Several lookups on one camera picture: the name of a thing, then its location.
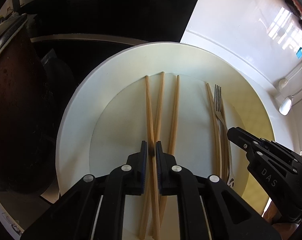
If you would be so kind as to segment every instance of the metal spoon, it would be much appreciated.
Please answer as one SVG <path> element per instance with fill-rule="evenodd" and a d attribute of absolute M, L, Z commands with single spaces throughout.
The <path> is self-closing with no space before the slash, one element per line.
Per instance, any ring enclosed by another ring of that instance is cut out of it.
<path fill-rule="evenodd" d="M 290 111 L 292 104 L 293 104 L 293 97 L 296 96 L 298 93 L 302 91 L 302 88 L 297 91 L 295 94 L 288 96 L 284 99 L 283 103 L 281 104 L 280 108 L 278 109 L 282 115 L 287 115 Z"/>

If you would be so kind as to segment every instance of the metal strip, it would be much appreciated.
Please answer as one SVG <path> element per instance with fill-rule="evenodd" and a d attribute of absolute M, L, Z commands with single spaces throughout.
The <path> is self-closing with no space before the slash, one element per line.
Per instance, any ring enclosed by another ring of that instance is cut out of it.
<path fill-rule="evenodd" d="M 53 34 L 53 35 L 31 38 L 30 40 L 31 42 L 52 41 L 52 40 L 108 41 L 108 42 L 122 43 L 132 46 L 148 43 L 147 41 L 141 41 L 141 40 L 119 37 L 119 36 L 111 36 L 111 35 L 103 35 L 103 34 L 85 34 L 85 33 Z"/>

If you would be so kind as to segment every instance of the screw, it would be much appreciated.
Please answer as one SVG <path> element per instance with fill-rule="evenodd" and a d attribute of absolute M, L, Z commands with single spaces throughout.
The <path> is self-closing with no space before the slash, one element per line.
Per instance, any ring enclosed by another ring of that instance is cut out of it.
<path fill-rule="evenodd" d="M 84 182 L 91 182 L 91 181 L 93 181 L 93 176 L 90 175 L 90 174 L 85 175 L 85 176 L 83 177 L 83 181 L 84 181 Z"/>
<path fill-rule="evenodd" d="M 209 178 L 212 182 L 219 182 L 219 177 L 218 176 L 216 176 L 216 175 L 212 175 L 212 176 L 210 176 L 210 178 Z"/>
<path fill-rule="evenodd" d="M 132 167 L 128 164 L 125 164 L 121 167 L 121 170 L 123 171 L 130 171 L 132 169 Z"/>
<path fill-rule="evenodd" d="M 171 168 L 173 171 L 176 171 L 176 172 L 179 172 L 179 171 L 181 171 L 182 170 L 182 167 L 181 166 L 179 166 L 179 165 L 174 165 L 174 166 L 172 166 L 172 168 Z"/>

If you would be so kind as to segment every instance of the metal fork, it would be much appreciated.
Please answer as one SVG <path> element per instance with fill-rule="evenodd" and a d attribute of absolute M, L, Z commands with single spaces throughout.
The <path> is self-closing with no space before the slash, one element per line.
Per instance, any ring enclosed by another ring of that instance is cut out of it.
<path fill-rule="evenodd" d="M 224 128 L 224 138 L 225 138 L 225 142 L 227 142 L 226 148 L 227 148 L 228 155 L 229 155 L 229 169 L 228 169 L 229 174 L 228 174 L 227 184 L 229 185 L 229 187 L 233 188 L 234 187 L 234 175 L 233 175 L 233 170 L 232 170 L 231 146 L 230 146 L 230 141 L 227 138 L 228 128 L 227 128 L 226 122 L 221 113 L 221 105 L 222 105 L 221 87 L 218 85 L 215 85 L 214 86 L 214 110 L 215 110 L 215 115 L 220 120 L 220 122 L 222 123 L 223 128 Z"/>

